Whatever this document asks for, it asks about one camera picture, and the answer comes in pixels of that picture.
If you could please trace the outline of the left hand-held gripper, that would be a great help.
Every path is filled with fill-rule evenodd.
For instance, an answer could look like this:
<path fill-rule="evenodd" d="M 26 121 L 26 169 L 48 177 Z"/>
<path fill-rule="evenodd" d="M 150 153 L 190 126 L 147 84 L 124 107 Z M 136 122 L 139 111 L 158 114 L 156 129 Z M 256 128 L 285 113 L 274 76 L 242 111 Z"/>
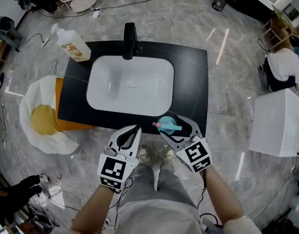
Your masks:
<path fill-rule="evenodd" d="M 114 132 L 100 154 L 97 175 L 100 183 L 115 193 L 127 186 L 128 180 L 139 164 L 136 158 L 142 128 L 130 125 Z"/>

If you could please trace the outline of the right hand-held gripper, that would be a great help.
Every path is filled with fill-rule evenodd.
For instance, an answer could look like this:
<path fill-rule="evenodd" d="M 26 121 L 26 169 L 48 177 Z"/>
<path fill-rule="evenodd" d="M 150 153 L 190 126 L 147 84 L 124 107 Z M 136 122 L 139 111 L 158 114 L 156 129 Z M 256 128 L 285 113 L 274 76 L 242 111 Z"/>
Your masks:
<path fill-rule="evenodd" d="M 195 121 L 181 115 L 176 115 L 176 117 L 191 140 L 188 141 L 184 138 L 176 140 L 164 131 L 160 131 L 160 136 L 176 152 L 175 154 L 181 163 L 191 172 L 201 172 L 212 165 L 212 156 L 208 143 Z"/>

